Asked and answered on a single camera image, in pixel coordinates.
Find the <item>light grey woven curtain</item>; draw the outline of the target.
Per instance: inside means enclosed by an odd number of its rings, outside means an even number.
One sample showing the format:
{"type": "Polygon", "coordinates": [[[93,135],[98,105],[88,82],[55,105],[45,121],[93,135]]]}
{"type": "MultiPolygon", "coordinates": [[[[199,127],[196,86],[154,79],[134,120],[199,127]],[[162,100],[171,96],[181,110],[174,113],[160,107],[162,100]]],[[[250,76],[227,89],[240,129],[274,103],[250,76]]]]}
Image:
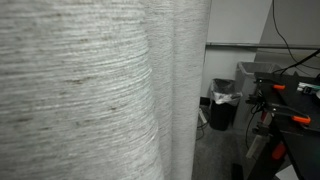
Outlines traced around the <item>light grey woven curtain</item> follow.
{"type": "Polygon", "coordinates": [[[191,180],[211,0],[0,0],[0,180],[191,180]]]}

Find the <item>black bin with clear liner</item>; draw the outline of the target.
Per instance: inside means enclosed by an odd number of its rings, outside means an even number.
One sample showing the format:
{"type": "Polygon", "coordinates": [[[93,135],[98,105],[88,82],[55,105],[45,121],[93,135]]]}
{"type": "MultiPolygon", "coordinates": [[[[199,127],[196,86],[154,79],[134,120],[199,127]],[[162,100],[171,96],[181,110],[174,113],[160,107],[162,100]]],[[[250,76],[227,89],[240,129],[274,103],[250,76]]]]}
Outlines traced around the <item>black bin with clear liner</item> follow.
{"type": "Polygon", "coordinates": [[[210,87],[210,127],[225,131],[234,119],[242,93],[231,79],[213,79],[210,87]]]}

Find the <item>grey plastic bin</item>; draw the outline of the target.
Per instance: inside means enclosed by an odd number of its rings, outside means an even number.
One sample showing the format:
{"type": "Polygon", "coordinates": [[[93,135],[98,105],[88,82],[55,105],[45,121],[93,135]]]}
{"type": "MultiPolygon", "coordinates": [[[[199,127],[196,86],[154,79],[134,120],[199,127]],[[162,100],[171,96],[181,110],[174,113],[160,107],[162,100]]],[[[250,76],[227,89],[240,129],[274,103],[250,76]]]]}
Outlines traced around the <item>grey plastic bin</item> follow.
{"type": "Polygon", "coordinates": [[[232,127],[236,130],[245,131],[250,120],[250,109],[252,105],[247,104],[246,100],[250,94],[256,90],[254,83],[255,72],[272,73],[279,70],[280,66],[268,62],[239,62],[235,73],[235,88],[242,93],[232,127]]]}

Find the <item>black orange-tipped upper clamp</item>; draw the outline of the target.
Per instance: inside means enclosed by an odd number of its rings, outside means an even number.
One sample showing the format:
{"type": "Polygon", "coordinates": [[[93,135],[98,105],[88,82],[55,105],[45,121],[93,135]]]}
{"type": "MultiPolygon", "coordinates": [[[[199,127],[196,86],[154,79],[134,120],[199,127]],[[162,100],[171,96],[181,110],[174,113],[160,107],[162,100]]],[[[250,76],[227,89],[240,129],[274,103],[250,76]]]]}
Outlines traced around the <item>black orange-tipped upper clamp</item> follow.
{"type": "Polygon", "coordinates": [[[286,88],[286,86],[284,84],[281,84],[281,83],[279,83],[275,80],[272,80],[272,79],[258,78],[255,81],[255,83],[259,84],[259,85],[269,85],[273,89],[276,89],[276,90],[284,90],[286,88]]]}

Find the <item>black orange-tipped clamp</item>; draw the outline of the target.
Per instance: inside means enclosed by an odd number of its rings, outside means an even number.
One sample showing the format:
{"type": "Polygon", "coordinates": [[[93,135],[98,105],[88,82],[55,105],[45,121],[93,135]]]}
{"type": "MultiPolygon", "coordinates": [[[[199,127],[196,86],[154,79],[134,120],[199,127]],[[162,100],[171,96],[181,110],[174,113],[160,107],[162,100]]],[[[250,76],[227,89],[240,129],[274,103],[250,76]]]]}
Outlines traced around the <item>black orange-tipped clamp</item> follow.
{"type": "Polygon", "coordinates": [[[246,100],[246,103],[260,105],[262,109],[266,112],[288,116],[293,121],[298,122],[300,124],[309,125],[311,123],[311,118],[308,115],[286,105],[268,102],[267,99],[262,96],[250,95],[249,98],[246,100]]]}
{"type": "Polygon", "coordinates": [[[286,86],[284,84],[281,84],[281,83],[279,83],[275,80],[272,80],[272,79],[258,78],[255,81],[255,83],[259,84],[259,85],[269,85],[273,89],[276,89],[276,90],[284,90],[286,88],[286,86]]]}

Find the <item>black orange-tipped lower clamp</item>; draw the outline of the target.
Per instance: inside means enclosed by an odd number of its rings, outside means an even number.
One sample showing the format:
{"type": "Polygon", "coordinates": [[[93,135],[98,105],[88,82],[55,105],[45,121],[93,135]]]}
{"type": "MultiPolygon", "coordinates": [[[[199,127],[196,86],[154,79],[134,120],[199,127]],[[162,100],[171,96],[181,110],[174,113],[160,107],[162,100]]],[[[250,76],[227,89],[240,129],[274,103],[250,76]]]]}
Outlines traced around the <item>black orange-tipped lower clamp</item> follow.
{"type": "Polygon", "coordinates": [[[308,115],[286,105],[268,102],[267,99],[262,96],[250,95],[249,98],[246,100],[246,103],[260,105],[262,109],[266,112],[288,116],[293,121],[298,122],[300,124],[309,125],[311,123],[311,118],[308,115]]]}

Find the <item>metal wall rail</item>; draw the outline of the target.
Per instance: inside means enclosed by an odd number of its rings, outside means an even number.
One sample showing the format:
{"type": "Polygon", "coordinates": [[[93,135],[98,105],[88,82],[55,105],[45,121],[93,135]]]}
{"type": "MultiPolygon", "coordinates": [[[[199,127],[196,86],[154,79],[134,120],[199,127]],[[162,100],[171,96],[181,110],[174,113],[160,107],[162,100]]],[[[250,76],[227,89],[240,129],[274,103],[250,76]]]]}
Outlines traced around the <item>metal wall rail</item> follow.
{"type": "Polygon", "coordinates": [[[263,49],[290,49],[294,50],[318,50],[320,45],[283,45],[283,44],[257,44],[257,43],[218,43],[207,42],[206,46],[219,48],[263,48],[263,49]]]}

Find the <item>black table frame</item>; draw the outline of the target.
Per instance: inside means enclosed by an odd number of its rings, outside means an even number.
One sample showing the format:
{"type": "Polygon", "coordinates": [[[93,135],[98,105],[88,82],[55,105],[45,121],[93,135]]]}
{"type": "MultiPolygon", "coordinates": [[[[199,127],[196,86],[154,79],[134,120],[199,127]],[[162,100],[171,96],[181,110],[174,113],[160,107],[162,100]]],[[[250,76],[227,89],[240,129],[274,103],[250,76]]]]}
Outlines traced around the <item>black table frame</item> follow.
{"type": "Polygon", "coordinates": [[[255,129],[269,141],[251,170],[247,180],[272,180],[285,159],[289,159],[299,180],[320,180],[320,133],[319,133],[319,81],[297,74],[279,75],[256,72],[258,78],[272,79],[286,88],[273,89],[269,85],[256,84],[255,96],[268,102],[292,107],[311,118],[309,125],[293,121],[288,116],[263,111],[263,120],[255,129]]]}

